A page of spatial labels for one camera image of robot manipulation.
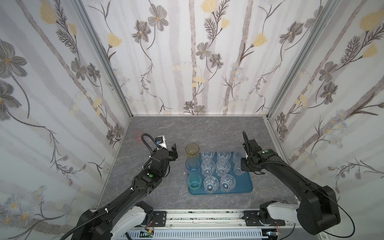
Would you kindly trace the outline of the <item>yellow transparent glass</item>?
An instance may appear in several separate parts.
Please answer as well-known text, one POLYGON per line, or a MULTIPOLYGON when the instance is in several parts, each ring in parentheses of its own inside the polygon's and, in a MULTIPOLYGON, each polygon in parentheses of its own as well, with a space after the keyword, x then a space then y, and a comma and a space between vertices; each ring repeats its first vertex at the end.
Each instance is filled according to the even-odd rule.
POLYGON ((189 143, 185 147, 185 151, 188 159, 191 159, 191 158, 197 159, 199 157, 200 147, 196 143, 189 143))

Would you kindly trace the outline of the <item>white frosted glass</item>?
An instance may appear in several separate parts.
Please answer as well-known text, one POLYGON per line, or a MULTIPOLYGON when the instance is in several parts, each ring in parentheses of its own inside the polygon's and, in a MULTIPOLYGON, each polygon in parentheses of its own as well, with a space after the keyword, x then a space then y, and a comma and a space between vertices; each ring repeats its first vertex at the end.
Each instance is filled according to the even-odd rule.
POLYGON ((223 192, 230 192, 236 187, 236 179, 229 174, 221 176, 220 189, 223 192))
POLYGON ((234 163, 234 173, 237 176, 243 175, 245 172, 241 169, 241 159, 246 157, 244 150, 234 152, 233 163, 234 163))

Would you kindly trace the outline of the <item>blue frosted glass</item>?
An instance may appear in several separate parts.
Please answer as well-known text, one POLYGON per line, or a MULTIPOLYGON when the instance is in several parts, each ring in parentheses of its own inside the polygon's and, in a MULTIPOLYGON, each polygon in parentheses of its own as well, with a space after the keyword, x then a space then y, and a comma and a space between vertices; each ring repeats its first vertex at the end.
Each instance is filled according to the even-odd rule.
POLYGON ((186 165, 187 173, 189 175, 192 173, 198 173, 201 168, 201 162, 197 158, 187 159, 185 165, 186 165))

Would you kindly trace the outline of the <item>green frosted glass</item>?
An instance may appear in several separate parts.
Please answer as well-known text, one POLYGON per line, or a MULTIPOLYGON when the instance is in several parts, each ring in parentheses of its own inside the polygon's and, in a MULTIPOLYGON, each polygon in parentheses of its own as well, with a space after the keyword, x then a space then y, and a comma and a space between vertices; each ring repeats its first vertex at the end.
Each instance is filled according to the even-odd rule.
POLYGON ((191 173, 187 178, 187 185, 190 191, 197 191, 202 186, 202 177, 198 173, 191 173))

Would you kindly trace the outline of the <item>clear faceted glass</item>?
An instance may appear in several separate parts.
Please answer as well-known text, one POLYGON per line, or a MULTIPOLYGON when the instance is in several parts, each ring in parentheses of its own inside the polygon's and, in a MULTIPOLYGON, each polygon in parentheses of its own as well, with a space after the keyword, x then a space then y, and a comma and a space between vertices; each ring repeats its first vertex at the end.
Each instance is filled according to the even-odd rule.
POLYGON ((225 160, 228 161, 232 155, 232 152, 228 148, 220 148, 217 151, 217 161, 225 160))
POLYGON ((212 160, 203 160, 201 164, 202 175, 207 178, 213 175, 216 170, 216 164, 212 160))
POLYGON ((213 194, 219 189, 220 182, 214 176, 208 176, 204 179, 204 190, 208 194, 213 194))
POLYGON ((231 169, 231 164, 229 163, 229 161, 225 160, 225 159, 219 159, 216 163, 216 173, 218 175, 218 177, 222 177, 226 174, 229 173, 231 169))
POLYGON ((215 155, 215 151, 211 147, 204 147, 201 150, 202 161, 208 161, 208 160, 211 161, 213 159, 214 155, 215 155))

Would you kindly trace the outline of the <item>pink transparent glass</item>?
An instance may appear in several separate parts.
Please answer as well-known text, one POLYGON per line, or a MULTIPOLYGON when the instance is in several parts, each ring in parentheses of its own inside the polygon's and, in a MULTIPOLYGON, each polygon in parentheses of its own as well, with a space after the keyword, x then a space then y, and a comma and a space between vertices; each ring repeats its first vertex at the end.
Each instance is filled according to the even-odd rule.
POLYGON ((134 138, 134 140, 138 143, 138 144, 142 144, 143 141, 142 141, 142 134, 144 132, 140 129, 137 129, 137 130, 134 130, 133 133, 132 133, 132 137, 134 138))

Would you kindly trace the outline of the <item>teal plastic tray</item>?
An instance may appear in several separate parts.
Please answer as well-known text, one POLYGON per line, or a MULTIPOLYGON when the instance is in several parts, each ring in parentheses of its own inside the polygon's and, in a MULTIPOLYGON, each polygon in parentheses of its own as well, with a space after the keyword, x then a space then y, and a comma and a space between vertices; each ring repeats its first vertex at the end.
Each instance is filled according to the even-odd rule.
MULTIPOLYGON (((236 187, 234 188, 234 190, 232 190, 230 192, 223 192, 223 191, 221 191, 220 186, 219 186, 219 189, 214 194, 249 193, 249 192, 251 192, 253 190, 252 181, 251 181, 251 178, 250 178, 250 174, 248 172, 245 172, 241 176, 235 175, 235 173, 234 173, 233 156, 234 156, 234 152, 232 152, 232 155, 231 155, 230 159, 228 160, 229 163, 231 164, 231 169, 230 169, 228 174, 232 175, 236 179, 236 187)), ((203 161, 202 161, 202 158, 201 158, 201 153, 199 154, 198 159, 200 160, 200 162, 202 164, 203 161)), ((212 161, 215 164, 217 163, 217 152, 215 153, 212 161)), ((205 179, 205 177, 202 175, 202 168, 200 168, 198 174, 200 174, 201 177, 202 177, 202 186, 197 191, 190 191, 189 190, 189 192, 191 194, 193 194, 193 195, 207 195, 208 193, 206 193, 205 190, 204 190, 204 179, 205 179)), ((213 173, 212 176, 216 177, 219 180, 219 182, 220 182, 221 178, 218 177, 218 175, 216 173, 216 170, 215 170, 215 172, 213 173)))

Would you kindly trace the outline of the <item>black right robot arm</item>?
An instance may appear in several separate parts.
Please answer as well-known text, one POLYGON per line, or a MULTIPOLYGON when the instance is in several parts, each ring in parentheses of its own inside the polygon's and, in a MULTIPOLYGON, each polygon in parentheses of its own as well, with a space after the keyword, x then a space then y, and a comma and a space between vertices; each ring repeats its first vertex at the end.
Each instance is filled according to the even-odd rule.
POLYGON ((283 204, 269 201, 260 205, 259 219, 267 224, 281 220, 300 225, 307 233, 317 235, 326 232, 341 222, 335 191, 329 186, 320 186, 305 178, 271 149, 262 149, 256 140, 250 140, 243 132, 243 147, 246 157, 241 159, 241 170, 264 175, 266 172, 277 177, 298 198, 299 203, 283 204))

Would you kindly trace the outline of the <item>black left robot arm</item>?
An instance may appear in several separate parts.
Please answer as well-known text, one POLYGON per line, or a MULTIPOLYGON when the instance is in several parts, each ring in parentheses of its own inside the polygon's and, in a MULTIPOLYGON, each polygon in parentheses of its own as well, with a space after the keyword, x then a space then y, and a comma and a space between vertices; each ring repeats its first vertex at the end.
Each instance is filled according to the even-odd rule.
POLYGON ((156 145, 150 149, 150 157, 142 170, 132 179, 131 185, 118 197, 105 206, 85 211, 77 225, 65 233, 63 240, 116 240, 133 227, 146 225, 152 219, 153 208, 142 199, 160 185, 170 173, 170 162, 178 158, 176 144, 167 147, 164 136, 153 138, 142 134, 141 140, 146 147, 145 137, 156 145))

